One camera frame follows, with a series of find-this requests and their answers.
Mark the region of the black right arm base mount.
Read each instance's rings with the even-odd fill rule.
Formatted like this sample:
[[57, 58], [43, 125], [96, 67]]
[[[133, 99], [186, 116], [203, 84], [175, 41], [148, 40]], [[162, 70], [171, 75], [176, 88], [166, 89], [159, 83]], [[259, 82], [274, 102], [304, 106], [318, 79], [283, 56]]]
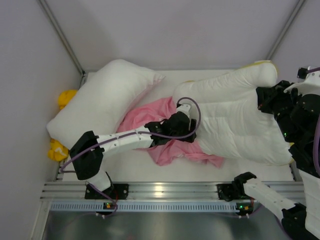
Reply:
[[233, 200], [243, 199], [240, 188], [235, 183], [217, 184], [217, 193], [220, 200], [231, 202]]

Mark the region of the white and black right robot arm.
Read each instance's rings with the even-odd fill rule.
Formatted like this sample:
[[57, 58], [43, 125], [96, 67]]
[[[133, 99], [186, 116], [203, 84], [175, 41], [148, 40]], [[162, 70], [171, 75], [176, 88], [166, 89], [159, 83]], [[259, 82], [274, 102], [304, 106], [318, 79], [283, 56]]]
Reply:
[[305, 204], [294, 202], [262, 183], [253, 173], [234, 178], [241, 196], [251, 197], [272, 212], [293, 240], [320, 238], [320, 97], [302, 94], [282, 80], [272, 87], [257, 87], [257, 108], [273, 115], [303, 182]]

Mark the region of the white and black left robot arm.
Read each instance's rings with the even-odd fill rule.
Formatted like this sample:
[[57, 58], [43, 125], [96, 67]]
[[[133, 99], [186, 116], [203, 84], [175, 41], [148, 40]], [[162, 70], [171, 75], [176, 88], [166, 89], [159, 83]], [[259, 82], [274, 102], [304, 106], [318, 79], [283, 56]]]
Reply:
[[191, 143], [196, 138], [197, 120], [178, 111], [170, 118], [151, 121], [136, 129], [96, 135], [85, 132], [70, 150], [72, 165], [78, 180], [86, 181], [91, 189], [107, 196], [114, 189], [109, 174], [101, 169], [104, 158], [135, 150], [164, 146], [172, 140]]

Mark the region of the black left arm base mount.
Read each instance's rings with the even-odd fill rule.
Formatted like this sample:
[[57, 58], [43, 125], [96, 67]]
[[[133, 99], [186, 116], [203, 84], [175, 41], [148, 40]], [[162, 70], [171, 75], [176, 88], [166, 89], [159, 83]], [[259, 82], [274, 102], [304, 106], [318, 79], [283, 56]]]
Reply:
[[[103, 193], [109, 196], [113, 200], [126, 200], [129, 194], [129, 185], [124, 183], [115, 183], [110, 188], [103, 191]], [[94, 188], [87, 184], [84, 198], [86, 200], [103, 200], [105, 196], [98, 193]]]

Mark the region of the pink pillowcase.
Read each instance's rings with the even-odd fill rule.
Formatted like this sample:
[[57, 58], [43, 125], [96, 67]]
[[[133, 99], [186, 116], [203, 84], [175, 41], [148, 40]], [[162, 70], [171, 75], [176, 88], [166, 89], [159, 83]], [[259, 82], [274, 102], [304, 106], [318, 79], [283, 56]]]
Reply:
[[170, 136], [170, 117], [176, 113], [177, 104], [172, 97], [160, 98], [151, 103], [130, 110], [119, 125], [117, 132], [145, 127], [144, 131], [152, 143], [144, 150], [159, 166], [171, 164], [177, 158], [187, 158], [190, 161], [212, 164], [221, 167], [224, 158], [214, 154], [206, 154], [197, 142], [196, 130], [201, 122], [201, 116], [196, 119], [195, 130], [185, 136]]

